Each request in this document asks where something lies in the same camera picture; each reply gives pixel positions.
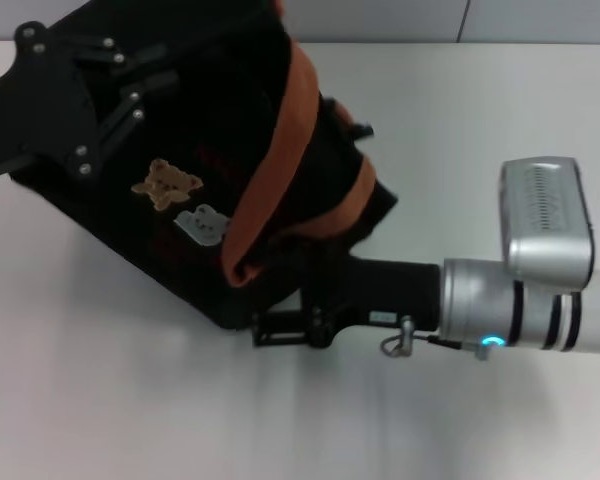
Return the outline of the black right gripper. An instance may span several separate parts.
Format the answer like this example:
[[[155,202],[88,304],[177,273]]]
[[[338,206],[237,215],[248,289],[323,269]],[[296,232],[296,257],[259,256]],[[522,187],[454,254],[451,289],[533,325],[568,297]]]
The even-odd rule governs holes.
[[[405,319],[416,331],[433,332],[440,322],[441,267],[343,257],[314,265],[301,293],[309,319],[301,311],[254,314],[255,347],[324,349],[346,328],[399,329]]]

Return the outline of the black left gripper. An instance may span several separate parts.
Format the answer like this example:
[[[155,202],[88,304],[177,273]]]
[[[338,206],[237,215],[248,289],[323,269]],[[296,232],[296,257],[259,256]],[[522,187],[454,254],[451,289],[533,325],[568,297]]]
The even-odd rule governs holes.
[[[164,44],[129,53],[111,37],[73,37],[71,50],[40,22],[20,25],[14,43],[14,62],[0,77],[0,175],[38,160],[76,178],[98,174],[102,155],[113,155],[144,121],[144,100],[171,94],[180,83],[171,70],[124,86],[98,126],[75,62],[125,75],[165,58]]]

